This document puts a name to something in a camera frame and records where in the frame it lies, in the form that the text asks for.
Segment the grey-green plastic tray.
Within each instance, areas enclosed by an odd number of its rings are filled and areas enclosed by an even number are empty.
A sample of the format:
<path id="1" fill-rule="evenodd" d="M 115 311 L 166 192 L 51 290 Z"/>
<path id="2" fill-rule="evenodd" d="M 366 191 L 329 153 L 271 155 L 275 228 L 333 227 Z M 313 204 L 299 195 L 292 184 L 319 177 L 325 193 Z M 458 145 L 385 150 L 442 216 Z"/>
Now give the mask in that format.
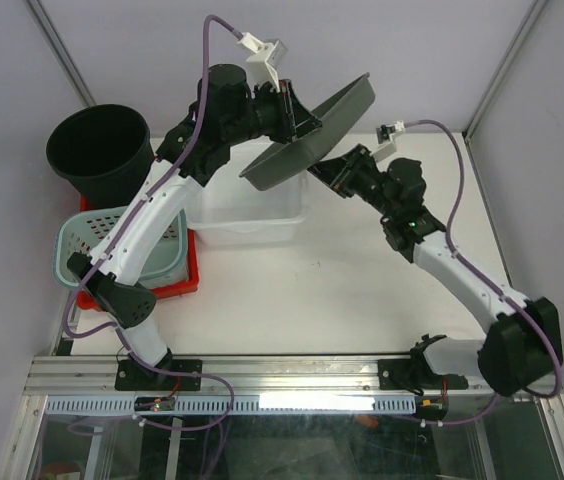
<path id="1" fill-rule="evenodd" d="M 256 190 L 269 190 L 321 161 L 349 133 L 375 101 L 364 73 L 319 104 L 312 114 L 321 126 L 289 144 L 272 143 L 239 174 Z"/>

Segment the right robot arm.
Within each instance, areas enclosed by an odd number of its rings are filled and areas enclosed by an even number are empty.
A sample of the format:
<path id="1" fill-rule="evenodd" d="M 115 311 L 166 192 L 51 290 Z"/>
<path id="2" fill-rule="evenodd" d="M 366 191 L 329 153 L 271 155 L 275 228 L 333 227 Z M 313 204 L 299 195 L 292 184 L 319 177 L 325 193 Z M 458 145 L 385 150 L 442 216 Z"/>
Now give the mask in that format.
<path id="1" fill-rule="evenodd" d="M 473 376 L 499 395 L 511 396 L 548 374 L 562 379 L 557 308 L 544 297 L 532 300 L 495 281 L 460 253 L 449 229 L 424 204 L 419 161 L 398 158 L 382 171 L 370 151 L 358 145 L 309 171 L 339 196 L 357 196 L 373 207 L 391 248 L 444 286 L 485 333 L 482 340 L 423 337 L 410 351 L 414 383 L 431 387 L 446 375 Z"/>

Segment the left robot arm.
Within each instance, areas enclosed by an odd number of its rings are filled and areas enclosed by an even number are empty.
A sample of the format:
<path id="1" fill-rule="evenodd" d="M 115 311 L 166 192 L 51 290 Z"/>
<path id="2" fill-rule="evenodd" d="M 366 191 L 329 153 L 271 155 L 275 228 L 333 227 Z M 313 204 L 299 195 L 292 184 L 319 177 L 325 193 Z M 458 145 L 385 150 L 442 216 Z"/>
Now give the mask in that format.
<path id="1" fill-rule="evenodd" d="M 171 377 L 171 351 L 152 317 L 157 299 L 140 282 L 167 227 L 225 166 L 236 145 L 266 137 L 289 144 L 319 129 L 321 120 L 298 99 L 291 80 L 250 86 L 233 64 L 206 70 L 185 118 L 164 137 L 140 189 L 113 229 L 67 267 L 110 317 L 109 326 L 138 364 L 137 377 L 160 388 Z"/>

